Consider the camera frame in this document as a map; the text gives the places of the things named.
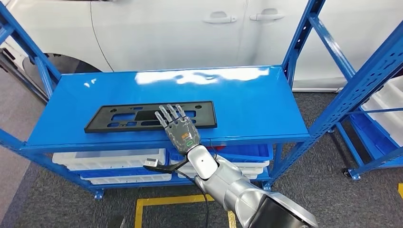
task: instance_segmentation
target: blue shelf top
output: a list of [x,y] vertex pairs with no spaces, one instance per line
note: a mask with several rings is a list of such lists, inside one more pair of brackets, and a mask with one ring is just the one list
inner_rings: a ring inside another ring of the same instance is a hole
[[280,66],[84,73],[62,76],[26,149],[168,147],[162,130],[85,133],[84,127],[103,105],[192,101],[214,103],[218,127],[199,130],[205,145],[300,142],[309,137]]

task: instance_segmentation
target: white storage bin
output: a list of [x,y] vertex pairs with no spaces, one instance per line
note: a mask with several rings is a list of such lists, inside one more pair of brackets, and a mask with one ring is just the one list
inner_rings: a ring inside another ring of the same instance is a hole
[[[183,172],[184,174],[188,175],[190,178],[194,178],[196,176],[195,172]],[[243,174],[245,177],[247,177],[250,180],[254,180],[258,177],[258,174]],[[185,176],[178,174],[179,178],[186,178]]]
[[[169,163],[170,164],[176,164],[179,161],[177,160],[172,160],[170,159]],[[232,164],[238,166],[238,167],[243,167],[243,168],[257,168],[257,167],[266,167],[270,164],[270,161],[265,161],[265,162],[233,162]],[[186,163],[183,167],[191,167],[192,164],[190,162]]]
[[376,94],[388,108],[402,108],[403,76],[390,79]]
[[142,167],[147,158],[165,164],[165,149],[54,153],[52,161],[79,171]]
[[[178,161],[170,160],[170,164],[176,164]],[[263,168],[268,166],[270,161],[266,162],[234,162],[233,164],[238,166],[242,171],[243,175],[245,175],[249,179],[256,179],[259,174],[263,173]],[[194,178],[197,172],[192,167],[190,163],[185,164],[182,166],[179,171],[183,172],[184,174],[188,175],[190,178]],[[178,174],[179,178],[186,178],[183,175]]]
[[[391,108],[385,104],[378,93],[373,94],[361,107],[365,111]],[[368,115],[377,121],[398,145],[403,146],[403,111],[369,113]]]
[[140,183],[140,182],[158,182],[170,181],[171,174],[153,174],[153,175],[135,175],[135,176],[122,176],[122,177],[97,177],[97,178],[82,178],[83,180],[90,181],[92,184],[124,184],[124,183]]

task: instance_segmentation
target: black cable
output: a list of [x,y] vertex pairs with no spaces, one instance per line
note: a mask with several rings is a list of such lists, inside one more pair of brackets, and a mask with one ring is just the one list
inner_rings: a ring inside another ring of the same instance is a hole
[[213,148],[214,151],[214,160],[216,160],[217,158],[217,152],[215,151],[215,148],[213,147],[212,143],[211,143],[211,139],[210,139],[210,147]]
[[197,188],[199,188],[199,190],[200,190],[201,193],[203,194],[204,200],[205,200],[205,202],[206,202],[206,210],[207,210],[207,212],[206,212],[206,224],[204,225],[204,227],[207,228],[208,225],[209,225],[209,201],[207,200],[206,193],[205,193],[205,192],[203,191],[203,189],[200,188],[200,187],[196,184],[196,182],[195,182],[192,178],[190,178],[188,175],[184,174],[183,172],[181,172],[181,171],[179,171],[179,170],[175,170],[175,172],[178,173],[178,174],[180,174],[180,175],[183,175],[183,176],[186,177],[188,180],[190,180],[194,185],[197,186]]

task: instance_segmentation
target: white car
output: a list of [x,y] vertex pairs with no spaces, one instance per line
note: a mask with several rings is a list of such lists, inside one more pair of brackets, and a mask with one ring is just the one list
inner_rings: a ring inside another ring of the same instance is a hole
[[[2,2],[52,61],[74,58],[108,72],[281,64],[307,0]],[[358,69],[403,19],[403,0],[327,0],[320,18]],[[2,48],[21,69],[30,64],[11,38]],[[294,88],[336,91],[344,84],[312,30]]]

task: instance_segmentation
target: car door handle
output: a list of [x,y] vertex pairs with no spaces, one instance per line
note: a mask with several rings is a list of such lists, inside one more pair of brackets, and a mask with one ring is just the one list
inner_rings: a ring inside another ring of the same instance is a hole
[[233,23],[237,21],[237,17],[227,15],[224,11],[216,11],[203,19],[203,21],[210,24]]
[[285,17],[285,15],[279,13],[277,9],[267,8],[262,10],[261,13],[250,15],[249,19],[255,21],[268,21],[268,20],[278,20],[283,17]]

